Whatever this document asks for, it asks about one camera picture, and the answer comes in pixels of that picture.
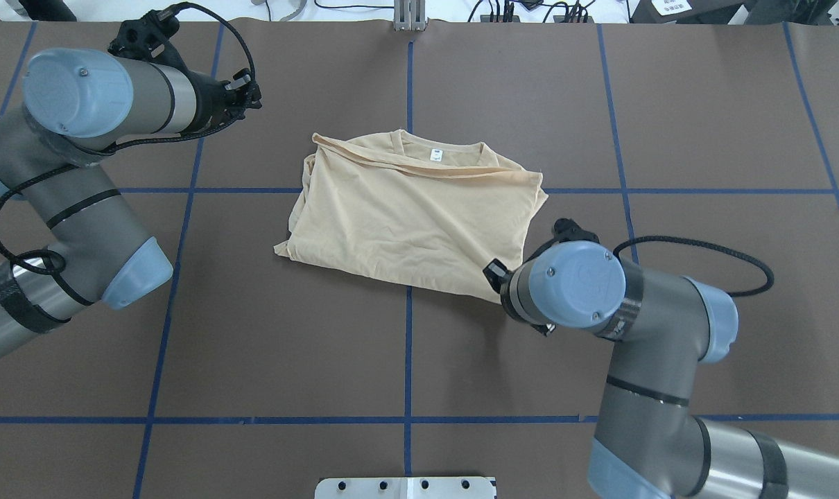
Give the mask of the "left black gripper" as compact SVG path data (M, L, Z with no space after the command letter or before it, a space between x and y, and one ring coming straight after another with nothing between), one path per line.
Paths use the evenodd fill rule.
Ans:
M206 137L244 120L262 108L254 71L240 69L220 81L194 71L173 45L179 31L176 18L125 20L107 51L128 71L133 82L133 105L119 137Z

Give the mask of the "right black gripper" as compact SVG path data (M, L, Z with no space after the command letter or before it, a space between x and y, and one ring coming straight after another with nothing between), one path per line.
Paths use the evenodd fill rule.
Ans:
M550 320L544 320L539 313L531 315L527 307L521 303L521 298L519 296L512 296L512 294L519 293L519 286L517 284L512 285L512 281L517 280L517 275L521 274L522 269L531 268L534 262L544 253L549 252L552 247L572 244L576 241L588 241L588 243L595 244L600 242L597 234L584 230L574 219L569 218L557 219L553 225L551 234L552 237L537 247L517 269L508 269L499 259L492 259L492 261L484 266L482 271L485 280L493 291L498 294L500 304L506 315L518 323L530 326L534 331L543 335L544 338L552 335L552 332L557 328L556 323Z

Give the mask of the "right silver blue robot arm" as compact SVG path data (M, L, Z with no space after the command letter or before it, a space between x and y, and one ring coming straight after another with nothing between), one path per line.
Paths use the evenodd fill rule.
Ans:
M839 457L689 412L701 364L738 335L739 292L642 268L572 219L521 264L483 269L505 312L613 343L589 458L603 498L839 498Z

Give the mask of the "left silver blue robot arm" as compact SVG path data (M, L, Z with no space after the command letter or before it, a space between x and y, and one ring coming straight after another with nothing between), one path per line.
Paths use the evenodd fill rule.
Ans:
M102 162L132 146L222 132L261 107L256 67L220 81L189 69L172 37L193 3L121 23L107 50L31 57L23 101L0 116L0 359L101 302L121 310L173 264Z

